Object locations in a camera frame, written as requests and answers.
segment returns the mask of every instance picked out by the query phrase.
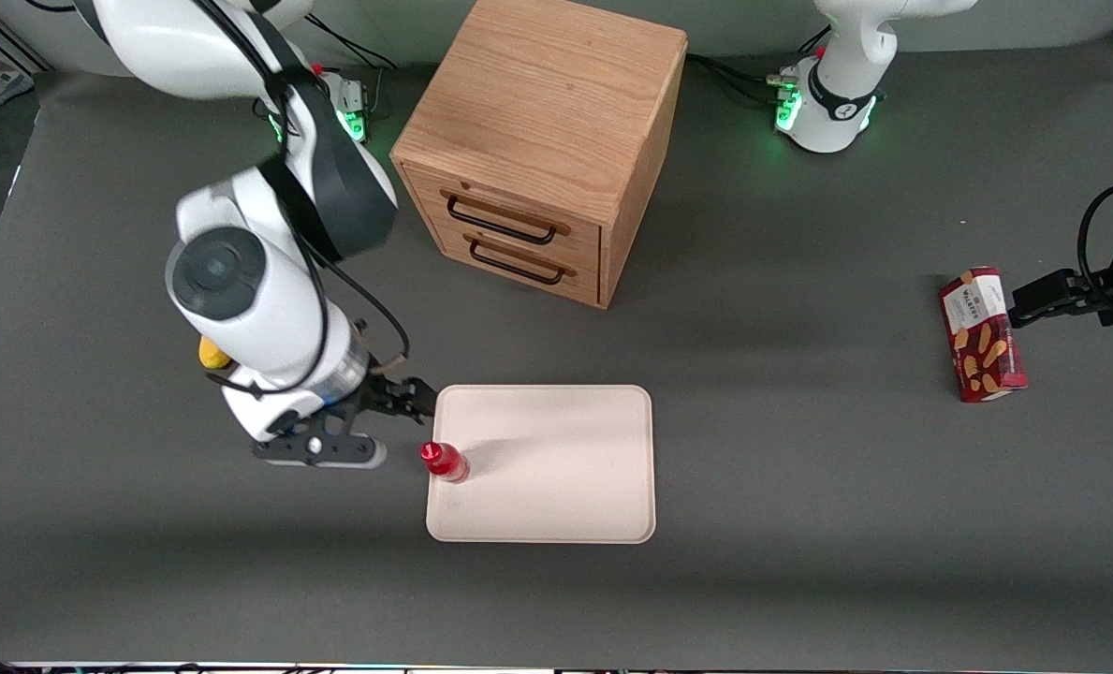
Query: beige tray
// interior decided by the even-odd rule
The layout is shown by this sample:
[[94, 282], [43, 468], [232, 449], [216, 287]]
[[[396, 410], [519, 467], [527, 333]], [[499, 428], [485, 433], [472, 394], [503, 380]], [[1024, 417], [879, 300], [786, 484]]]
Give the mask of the beige tray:
[[433, 438], [471, 465], [461, 485], [432, 476], [436, 541], [642, 543], [656, 529], [643, 388], [447, 387]]

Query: cabinet top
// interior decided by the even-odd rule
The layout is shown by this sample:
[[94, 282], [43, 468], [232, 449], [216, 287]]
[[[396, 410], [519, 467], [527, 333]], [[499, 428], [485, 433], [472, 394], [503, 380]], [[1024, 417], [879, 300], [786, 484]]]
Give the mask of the cabinet top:
[[565, 0], [479, 0], [391, 155], [611, 222], [687, 47]]

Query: drawer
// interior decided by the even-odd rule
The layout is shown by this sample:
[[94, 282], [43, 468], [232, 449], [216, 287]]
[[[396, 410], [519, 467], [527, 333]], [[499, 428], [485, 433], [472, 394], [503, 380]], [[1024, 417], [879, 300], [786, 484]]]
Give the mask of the drawer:
[[440, 249], [454, 260], [577, 299], [578, 303], [598, 306], [598, 268], [561, 264], [530, 249], [505, 244], [500, 238], [474, 234], [469, 228], [441, 227], [435, 234]]
[[599, 227], [583, 221], [556, 221], [508, 204], [500, 196], [489, 196], [484, 189], [465, 187], [450, 176], [441, 178], [415, 166], [405, 168], [403, 176], [433, 235], [444, 228], [484, 235], [544, 260], [598, 274], [602, 231]]

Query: yellow object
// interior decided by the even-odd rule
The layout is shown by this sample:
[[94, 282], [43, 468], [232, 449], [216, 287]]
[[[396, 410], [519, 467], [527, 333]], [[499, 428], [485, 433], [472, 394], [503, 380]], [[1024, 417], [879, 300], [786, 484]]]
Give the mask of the yellow object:
[[210, 369], [223, 369], [232, 364], [232, 357], [224, 354], [218, 346], [215, 346], [215, 343], [206, 337], [201, 337], [197, 341], [197, 359], [203, 364], [203, 367]]

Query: green led light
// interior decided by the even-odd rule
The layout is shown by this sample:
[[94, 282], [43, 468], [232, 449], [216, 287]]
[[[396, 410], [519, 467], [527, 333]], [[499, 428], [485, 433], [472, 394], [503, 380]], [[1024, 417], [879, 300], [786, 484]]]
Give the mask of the green led light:
[[792, 121], [797, 120], [797, 112], [801, 109], [801, 93], [795, 91], [792, 98], [781, 103], [781, 108], [782, 110], [777, 116], [777, 127], [781, 131], [788, 131], [792, 128]]
[[364, 115], [361, 112], [344, 112], [335, 110], [335, 119], [344, 128], [352, 139], [357, 142], [364, 141]]
[[868, 120], [873, 119], [873, 108], [876, 107], [876, 96], [873, 96], [871, 101], [868, 101], [868, 111], [864, 112], [864, 121], [859, 122], [860, 131], [868, 128]]
[[266, 116], [266, 118], [268, 118], [269, 126], [274, 128], [274, 133], [277, 133], [277, 141], [282, 142], [282, 125], [277, 123], [274, 116]]

